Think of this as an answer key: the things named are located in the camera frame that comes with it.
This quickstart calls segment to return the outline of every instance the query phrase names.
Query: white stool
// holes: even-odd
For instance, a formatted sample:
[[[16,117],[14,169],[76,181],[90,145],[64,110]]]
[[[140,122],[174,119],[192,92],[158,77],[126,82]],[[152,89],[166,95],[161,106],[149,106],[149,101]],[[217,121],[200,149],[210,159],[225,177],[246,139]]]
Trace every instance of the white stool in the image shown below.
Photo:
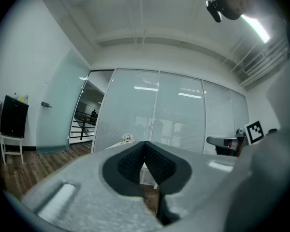
[[[19,153],[18,152],[6,152],[4,138],[19,141],[20,152]],[[11,137],[11,136],[7,136],[7,135],[4,135],[4,134],[1,134],[1,132],[0,132],[1,153],[2,153],[2,158],[3,158],[4,164],[5,164],[5,155],[20,155],[21,156],[21,162],[24,164],[23,149],[21,147],[21,141],[22,140],[23,139],[21,137]]]

